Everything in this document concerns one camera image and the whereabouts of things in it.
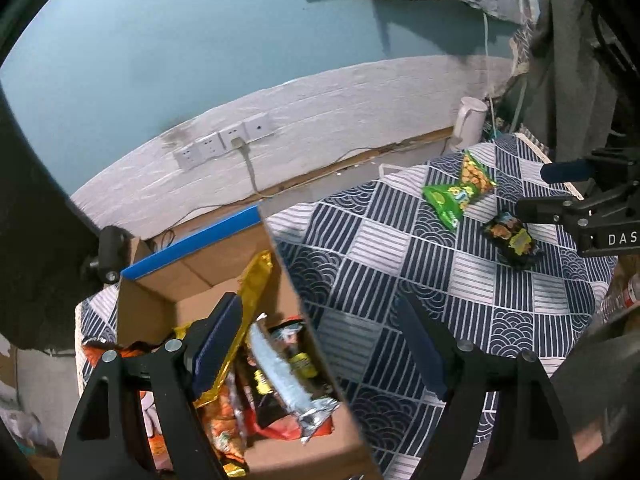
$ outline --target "green snack bag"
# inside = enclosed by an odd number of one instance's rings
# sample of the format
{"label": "green snack bag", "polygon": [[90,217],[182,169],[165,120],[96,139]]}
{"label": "green snack bag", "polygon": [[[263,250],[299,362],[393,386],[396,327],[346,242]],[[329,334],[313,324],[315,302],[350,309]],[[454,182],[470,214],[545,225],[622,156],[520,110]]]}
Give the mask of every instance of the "green snack bag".
{"label": "green snack bag", "polygon": [[460,179],[456,184],[436,184],[425,186],[422,190],[440,221],[450,231],[455,232],[466,206],[496,186],[487,173],[486,167],[465,151]]}

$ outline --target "white string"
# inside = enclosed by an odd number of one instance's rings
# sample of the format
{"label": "white string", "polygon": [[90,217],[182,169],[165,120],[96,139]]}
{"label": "white string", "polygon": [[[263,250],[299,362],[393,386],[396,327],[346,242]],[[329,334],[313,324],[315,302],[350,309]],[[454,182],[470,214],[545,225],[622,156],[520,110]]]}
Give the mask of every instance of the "white string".
{"label": "white string", "polygon": [[484,55],[486,56],[486,94],[489,98],[489,106],[491,107],[491,124],[494,128],[492,134],[495,135],[495,111],[494,111],[494,100],[491,99],[491,75],[489,71],[489,22],[486,18],[486,12],[482,13],[482,17],[484,18]]}

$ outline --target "gray fabric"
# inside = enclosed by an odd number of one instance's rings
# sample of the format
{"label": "gray fabric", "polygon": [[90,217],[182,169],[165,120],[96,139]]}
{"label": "gray fabric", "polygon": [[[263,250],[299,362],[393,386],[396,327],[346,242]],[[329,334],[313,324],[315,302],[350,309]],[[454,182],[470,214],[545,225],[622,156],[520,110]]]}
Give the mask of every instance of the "gray fabric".
{"label": "gray fabric", "polygon": [[591,6],[585,0],[538,0],[531,42],[524,125],[555,149],[558,162],[605,145],[616,91],[594,59]]}

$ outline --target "yellow snack wrapper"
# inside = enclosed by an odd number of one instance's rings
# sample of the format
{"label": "yellow snack wrapper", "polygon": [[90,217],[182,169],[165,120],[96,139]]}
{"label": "yellow snack wrapper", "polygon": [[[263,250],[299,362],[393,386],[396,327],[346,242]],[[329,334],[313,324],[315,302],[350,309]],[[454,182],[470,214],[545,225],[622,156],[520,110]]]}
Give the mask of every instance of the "yellow snack wrapper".
{"label": "yellow snack wrapper", "polygon": [[[220,386],[224,383],[229,367],[236,358],[238,348],[244,342],[249,326],[254,322],[258,303],[265,287],[267,286],[267,282],[269,281],[271,269],[273,269],[271,252],[263,251],[256,254],[242,272],[242,276],[240,276],[239,280],[240,286],[238,288],[238,296],[242,299],[242,324],[240,325],[240,330],[236,333],[236,337],[234,338],[231,348],[225,357],[225,361],[220,368],[213,386],[210,390],[204,392],[200,398],[193,403],[196,408],[209,404],[218,397]],[[176,338],[183,339],[190,326],[191,323],[175,328],[174,333]]]}

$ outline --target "bottle label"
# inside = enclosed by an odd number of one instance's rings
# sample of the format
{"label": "bottle label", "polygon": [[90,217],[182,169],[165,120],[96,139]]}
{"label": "bottle label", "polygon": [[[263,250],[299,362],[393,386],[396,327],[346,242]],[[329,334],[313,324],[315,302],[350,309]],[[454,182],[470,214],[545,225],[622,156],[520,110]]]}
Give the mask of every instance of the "bottle label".
{"label": "bottle label", "polygon": [[638,298],[636,298],[636,293],[634,292],[633,280],[629,280],[626,284],[626,287],[622,289],[622,299],[625,300],[625,306],[628,308],[633,306]]}

